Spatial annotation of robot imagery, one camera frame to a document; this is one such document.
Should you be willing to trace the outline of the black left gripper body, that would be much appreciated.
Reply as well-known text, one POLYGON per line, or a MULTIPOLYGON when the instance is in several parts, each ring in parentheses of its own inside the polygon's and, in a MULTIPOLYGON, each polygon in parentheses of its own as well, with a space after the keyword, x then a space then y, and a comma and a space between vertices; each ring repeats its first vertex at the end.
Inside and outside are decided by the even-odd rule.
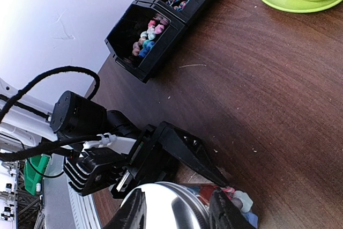
POLYGON ((114 199, 123 199, 133 188, 161 181, 171 175, 172 157, 158 143, 158 129, 147 125, 129 155, 122 178, 109 190, 114 199))

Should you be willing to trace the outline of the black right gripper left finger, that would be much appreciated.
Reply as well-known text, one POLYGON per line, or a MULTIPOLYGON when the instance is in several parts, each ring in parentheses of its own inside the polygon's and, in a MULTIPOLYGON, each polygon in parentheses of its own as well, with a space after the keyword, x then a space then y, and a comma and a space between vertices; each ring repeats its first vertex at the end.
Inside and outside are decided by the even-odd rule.
POLYGON ((140 189, 134 189, 122 203, 104 229, 146 228, 146 196, 140 189))

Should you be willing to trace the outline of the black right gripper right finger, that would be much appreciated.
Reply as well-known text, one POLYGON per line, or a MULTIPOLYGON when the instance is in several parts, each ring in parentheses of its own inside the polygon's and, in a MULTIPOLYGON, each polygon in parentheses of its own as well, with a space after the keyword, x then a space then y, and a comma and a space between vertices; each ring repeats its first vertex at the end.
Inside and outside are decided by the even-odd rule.
POLYGON ((210 198, 209 205, 210 229, 253 229, 255 228, 247 221, 240 210, 226 196, 220 188, 216 188, 210 198))

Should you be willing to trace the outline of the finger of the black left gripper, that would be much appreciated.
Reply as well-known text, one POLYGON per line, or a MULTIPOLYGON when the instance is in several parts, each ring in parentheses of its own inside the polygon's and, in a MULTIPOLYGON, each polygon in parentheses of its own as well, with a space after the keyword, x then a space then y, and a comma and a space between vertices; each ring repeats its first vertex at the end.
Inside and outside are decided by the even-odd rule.
POLYGON ((160 130, 160 144, 171 156, 218 186, 229 185, 207 154, 200 138, 168 122, 161 122, 160 130))

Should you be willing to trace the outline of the clear plastic jar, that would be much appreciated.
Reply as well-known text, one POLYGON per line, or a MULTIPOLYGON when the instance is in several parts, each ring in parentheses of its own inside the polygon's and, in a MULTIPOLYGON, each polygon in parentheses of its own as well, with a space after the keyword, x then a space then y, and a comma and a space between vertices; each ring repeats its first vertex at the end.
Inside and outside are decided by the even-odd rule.
POLYGON ((210 198, 216 188, 222 189, 226 196, 233 202, 233 204, 240 210, 244 218, 251 223, 255 228, 258 227, 258 217, 251 211, 253 200, 250 196, 240 190, 235 190, 232 187, 221 188, 215 184, 185 184, 188 191, 194 194, 205 207, 207 213, 210 205, 210 198))

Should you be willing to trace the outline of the silver jar lid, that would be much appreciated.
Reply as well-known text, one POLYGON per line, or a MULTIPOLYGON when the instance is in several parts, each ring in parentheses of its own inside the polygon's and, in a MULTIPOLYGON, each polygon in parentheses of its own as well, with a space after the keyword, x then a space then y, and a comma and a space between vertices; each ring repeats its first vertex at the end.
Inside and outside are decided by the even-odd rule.
POLYGON ((185 186, 162 181, 138 188, 146 196, 146 228, 209 228, 205 207, 185 186))

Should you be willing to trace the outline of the black three-compartment candy tray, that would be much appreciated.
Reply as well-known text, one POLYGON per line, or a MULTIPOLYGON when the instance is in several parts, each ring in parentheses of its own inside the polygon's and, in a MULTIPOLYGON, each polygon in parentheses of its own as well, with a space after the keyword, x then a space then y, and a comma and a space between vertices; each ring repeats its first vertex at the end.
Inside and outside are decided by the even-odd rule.
POLYGON ((146 83, 159 73, 201 12, 214 0, 133 0, 105 39, 111 56, 146 83))

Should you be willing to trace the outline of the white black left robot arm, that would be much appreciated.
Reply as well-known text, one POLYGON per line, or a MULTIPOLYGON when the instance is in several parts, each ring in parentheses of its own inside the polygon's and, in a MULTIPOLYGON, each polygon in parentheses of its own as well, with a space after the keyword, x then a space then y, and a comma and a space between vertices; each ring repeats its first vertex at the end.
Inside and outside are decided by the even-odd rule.
POLYGON ((202 140, 168 122, 138 129, 117 110, 106 110, 71 91, 56 102, 51 115, 6 99, 4 109, 17 106, 43 117, 34 130, 43 143, 3 156, 4 161, 42 154, 63 156, 63 172, 81 196, 109 188, 115 199, 133 188, 172 177, 179 163, 225 187, 228 180, 207 155, 202 140))

